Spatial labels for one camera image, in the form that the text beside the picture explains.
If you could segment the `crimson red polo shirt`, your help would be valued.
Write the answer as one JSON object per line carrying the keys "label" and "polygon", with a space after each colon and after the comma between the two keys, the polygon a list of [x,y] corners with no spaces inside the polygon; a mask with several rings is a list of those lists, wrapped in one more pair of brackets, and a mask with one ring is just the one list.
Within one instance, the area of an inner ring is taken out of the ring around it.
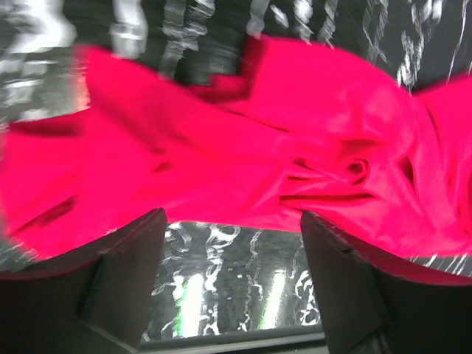
{"label": "crimson red polo shirt", "polygon": [[309,211],[402,258],[471,253],[468,75],[409,93],[349,52],[265,36],[209,86],[93,46],[74,70],[82,111],[2,135],[4,270],[158,208],[287,232]]}

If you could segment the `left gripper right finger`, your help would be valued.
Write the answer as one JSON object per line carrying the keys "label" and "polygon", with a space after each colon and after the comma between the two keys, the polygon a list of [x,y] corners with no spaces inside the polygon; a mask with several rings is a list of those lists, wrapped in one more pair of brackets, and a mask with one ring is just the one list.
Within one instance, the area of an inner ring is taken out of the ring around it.
{"label": "left gripper right finger", "polygon": [[470,353],[471,278],[397,257],[304,212],[330,353]]}

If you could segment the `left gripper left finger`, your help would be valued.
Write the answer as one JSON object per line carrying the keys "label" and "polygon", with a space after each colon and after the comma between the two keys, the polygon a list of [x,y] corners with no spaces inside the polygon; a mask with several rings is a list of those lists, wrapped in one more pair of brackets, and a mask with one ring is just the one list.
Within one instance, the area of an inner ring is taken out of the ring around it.
{"label": "left gripper left finger", "polygon": [[2,353],[137,353],[167,216],[155,209],[105,237],[1,273]]}

